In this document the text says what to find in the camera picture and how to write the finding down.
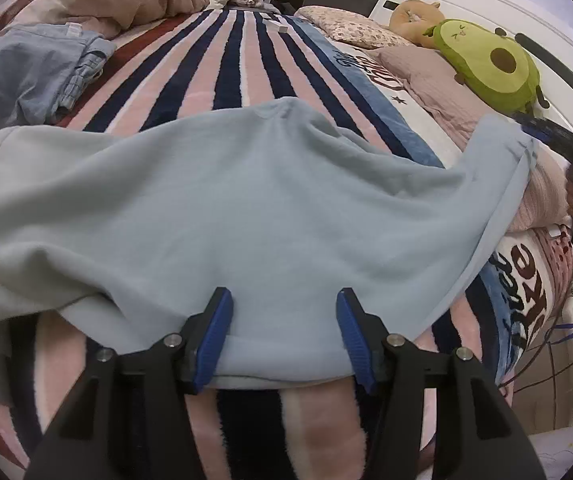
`striped blanket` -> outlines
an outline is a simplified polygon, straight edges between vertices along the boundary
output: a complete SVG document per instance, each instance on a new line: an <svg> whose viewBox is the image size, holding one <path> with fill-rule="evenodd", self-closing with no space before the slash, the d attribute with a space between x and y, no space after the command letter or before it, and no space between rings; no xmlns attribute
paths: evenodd
<svg viewBox="0 0 573 480"><path fill-rule="evenodd" d="M116 41L118 51L103 75L61 126L132 135L199 112L297 96L395 155L448 167L460 153L390 73L353 47L329 43L297 18L205 11L132 30ZM572 267L564 229L555 239L545 230L506 236L466 292L416 343L440 352L467 346L500 382L563 297ZM7 475L20 478L98 346L55 312L15 319L11 328L14 405L0 405L0 458ZM298 386L213 388L187 397L209 480L361 476L378 400L353 378ZM511 391L506 395L510 400ZM141 406L133 410L141 413ZM423 447L435 424L435 391L428 390Z"/></svg>

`headboard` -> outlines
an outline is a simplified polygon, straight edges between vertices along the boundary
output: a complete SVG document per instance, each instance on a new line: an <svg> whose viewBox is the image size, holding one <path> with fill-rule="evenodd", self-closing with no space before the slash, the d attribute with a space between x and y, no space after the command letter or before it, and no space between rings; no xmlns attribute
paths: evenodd
<svg viewBox="0 0 573 480"><path fill-rule="evenodd" d="M388 25L391 4L404 0L379 0L371 19ZM423 0L440 2L447 18L477 23L489 30L502 27L513 37L522 32L545 47L573 72L573 30L557 17L528 0ZM541 87L551 107L544 116L573 130L573 90L548 66L534 59L540 70Z"/></svg>

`plush toy face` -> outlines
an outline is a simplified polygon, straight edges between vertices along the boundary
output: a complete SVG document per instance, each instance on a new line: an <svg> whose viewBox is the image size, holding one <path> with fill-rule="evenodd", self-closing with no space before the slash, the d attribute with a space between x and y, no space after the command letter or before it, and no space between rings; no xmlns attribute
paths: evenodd
<svg viewBox="0 0 573 480"><path fill-rule="evenodd" d="M421 0L406 0L395 7L389 21L389 30L416 45L435 48L433 38L423 33L444 20L439 2L426 4Z"/></svg>
<svg viewBox="0 0 573 480"><path fill-rule="evenodd" d="M444 20L433 30L436 48L490 107L503 114L526 111L534 102L540 74L515 40L462 20Z"/></svg>

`metal bolt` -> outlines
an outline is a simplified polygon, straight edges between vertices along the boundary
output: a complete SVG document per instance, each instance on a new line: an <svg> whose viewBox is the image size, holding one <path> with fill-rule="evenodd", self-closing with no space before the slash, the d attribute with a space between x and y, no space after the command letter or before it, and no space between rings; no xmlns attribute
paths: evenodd
<svg viewBox="0 0 573 480"><path fill-rule="evenodd" d="M460 346L460 348L455 351L455 355L462 359L462 361L470 361L473 359L473 352L464 346Z"/></svg>
<svg viewBox="0 0 573 480"><path fill-rule="evenodd" d="M164 344L169 348L176 348L182 344L182 336L180 334L169 334L164 338Z"/></svg>
<svg viewBox="0 0 573 480"><path fill-rule="evenodd" d="M405 341L406 339L404 338L404 336L400 334L389 334L387 336L387 343L394 348L402 346Z"/></svg>
<svg viewBox="0 0 573 480"><path fill-rule="evenodd" d="M113 354L115 354L115 352L111 348L102 348L95 357L101 363L106 363L106 361L111 361Z"/></svg>

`pink pillow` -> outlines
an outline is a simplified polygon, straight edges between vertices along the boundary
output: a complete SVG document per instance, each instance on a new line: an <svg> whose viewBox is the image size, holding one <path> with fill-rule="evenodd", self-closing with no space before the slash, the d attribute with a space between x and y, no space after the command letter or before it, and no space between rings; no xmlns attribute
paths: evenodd
<svg viewBox="0 0 573 480"><path fill-rule="evenodd" d="M480 118L494 114L467 86L455 81L455 69L437 50L388 46L369 51L428 111L455 145L464 150ZM510 232L560 224L567 215L565 177L548 148L537 154L537 165L525 190Z"/></svg>

